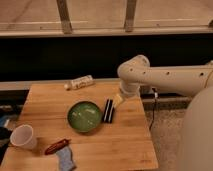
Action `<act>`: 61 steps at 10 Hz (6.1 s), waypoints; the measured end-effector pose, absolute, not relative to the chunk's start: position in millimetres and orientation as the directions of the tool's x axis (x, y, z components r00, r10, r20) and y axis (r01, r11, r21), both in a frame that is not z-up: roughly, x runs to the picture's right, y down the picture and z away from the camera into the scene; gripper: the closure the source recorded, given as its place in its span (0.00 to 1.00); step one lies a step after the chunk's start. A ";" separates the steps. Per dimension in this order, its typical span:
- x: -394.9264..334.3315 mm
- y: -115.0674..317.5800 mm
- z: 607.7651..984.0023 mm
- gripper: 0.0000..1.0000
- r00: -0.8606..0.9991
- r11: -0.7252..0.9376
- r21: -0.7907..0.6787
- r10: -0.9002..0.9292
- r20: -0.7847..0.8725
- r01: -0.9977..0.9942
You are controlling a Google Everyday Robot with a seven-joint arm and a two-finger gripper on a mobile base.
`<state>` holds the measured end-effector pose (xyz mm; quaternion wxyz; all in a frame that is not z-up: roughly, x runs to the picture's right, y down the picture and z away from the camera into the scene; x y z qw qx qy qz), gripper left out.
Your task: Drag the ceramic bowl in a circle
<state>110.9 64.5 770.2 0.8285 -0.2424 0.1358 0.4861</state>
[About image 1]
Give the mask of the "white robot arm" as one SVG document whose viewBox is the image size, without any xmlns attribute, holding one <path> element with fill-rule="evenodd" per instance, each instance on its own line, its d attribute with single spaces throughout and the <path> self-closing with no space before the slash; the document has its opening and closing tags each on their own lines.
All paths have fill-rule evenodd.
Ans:
<svg viewBox="0 0 213 171">
<path fill-rule="evenodd" d="M 119 65 L 114 107 L 141 85 L 192 97 L 182 122 L 176 171 L 213 171 L 213 60 L 204 65 L 151 67 L 137 55 Z"/>
</svg>

